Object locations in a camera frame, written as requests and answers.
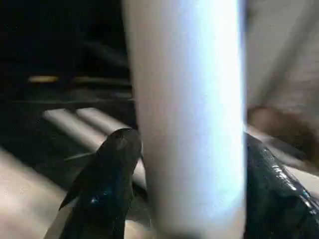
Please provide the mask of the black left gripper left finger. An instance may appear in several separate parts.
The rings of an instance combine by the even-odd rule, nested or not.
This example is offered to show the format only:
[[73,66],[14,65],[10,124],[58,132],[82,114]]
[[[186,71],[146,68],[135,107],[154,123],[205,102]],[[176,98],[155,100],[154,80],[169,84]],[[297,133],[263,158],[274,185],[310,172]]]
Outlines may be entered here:
[[67,191],[46,239],[123,239],[142,156],[136,129],[121,128],[101,144]]

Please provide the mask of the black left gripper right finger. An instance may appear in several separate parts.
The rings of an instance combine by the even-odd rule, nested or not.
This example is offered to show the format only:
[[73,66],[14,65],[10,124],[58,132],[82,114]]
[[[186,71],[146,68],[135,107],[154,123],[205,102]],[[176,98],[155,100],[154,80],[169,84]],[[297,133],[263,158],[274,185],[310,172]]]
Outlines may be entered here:
[[260,140],[248,133],[245,239],[317,239],[319,204]]

